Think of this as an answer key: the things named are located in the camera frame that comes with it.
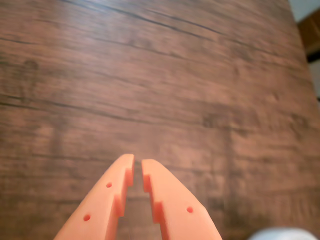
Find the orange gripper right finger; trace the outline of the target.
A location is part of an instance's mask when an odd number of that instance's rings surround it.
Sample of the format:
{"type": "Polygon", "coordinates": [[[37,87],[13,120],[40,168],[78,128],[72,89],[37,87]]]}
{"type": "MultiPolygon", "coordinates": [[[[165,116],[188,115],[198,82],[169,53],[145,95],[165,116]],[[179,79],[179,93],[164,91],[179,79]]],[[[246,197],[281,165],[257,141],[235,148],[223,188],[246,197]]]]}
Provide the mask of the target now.
{"type": "Polygon", "coordinates": [[[154,159],[143,159],[141,167],[143,189],[163,240],[222,238],[206,208],[167,168],[154,159]]]}

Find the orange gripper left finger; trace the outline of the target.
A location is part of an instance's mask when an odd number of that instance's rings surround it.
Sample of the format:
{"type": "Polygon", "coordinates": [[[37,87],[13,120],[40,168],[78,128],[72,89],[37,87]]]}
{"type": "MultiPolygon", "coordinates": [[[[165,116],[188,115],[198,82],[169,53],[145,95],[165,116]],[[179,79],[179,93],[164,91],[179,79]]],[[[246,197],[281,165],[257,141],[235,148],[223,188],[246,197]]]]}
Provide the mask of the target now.
{"type": "Polygon", "coordinates": [[[134,181],[134,155],[123,154],[104,172],[55,236],[56,240],[114,240],[134,181]]]}

